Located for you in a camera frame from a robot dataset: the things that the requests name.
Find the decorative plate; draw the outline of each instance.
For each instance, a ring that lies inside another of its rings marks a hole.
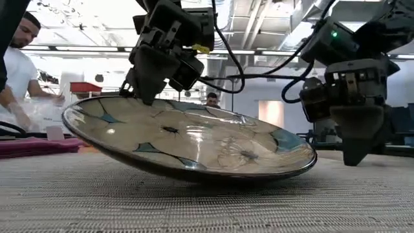
[[[96,149],[151,173],[188,181],[273,181],[312,168],[300,137],[255,118],[173,100],[147,106],[101,96],[72,104],[65,126]]]

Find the person in background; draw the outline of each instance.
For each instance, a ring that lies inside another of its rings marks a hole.
[[[37,79],[36,67],[32,60],[20,51],[38,36],[40,28],[40,22],[31,13],[26,12],[4,56],[7,82],[5,89],[0,93],[0,113],[7,111],[12,113],[19,126],[26,130],[32,123],[18,103],[25,98],[26,92],[30,97],[51,98],[56,102],[65,101],[62,95],[49,94],[42,90]]]
[[[218,100],[217,95],[215,93],[208,93],[207,94],[207,102],[206,102],[205,106],[215,107],[215,108],[220,109],[221,107],[217,105],[218,102],[219,102],[219,100]]]

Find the plastic bag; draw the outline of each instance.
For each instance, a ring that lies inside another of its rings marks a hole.
[[[46,133],[46,127],[60,126],[64,133],[69,133],[61,119],[64,107],[57,104],[53,99],[26,98],[19,102],[19,105],[31,120],[32,125],[28,132]],[[19,126],[15,116],[8,111],[0,111],[0,120]]]

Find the gray mat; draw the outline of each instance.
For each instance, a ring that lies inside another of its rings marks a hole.
[[[414,232],[414,159],[320,159],[254,190],[158,177],[100,154],[0,161],[0,232]]]

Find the red object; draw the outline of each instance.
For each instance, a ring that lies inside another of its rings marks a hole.
[[[88,93],[88,92],[101,92],[102,87],[93,85],[87,82],[71,82],[71,92],[73,93]]]
[[[79,139],[44,140],[27,138],[0,142],[0,160],[16,157],[76,153],[84,143]]]

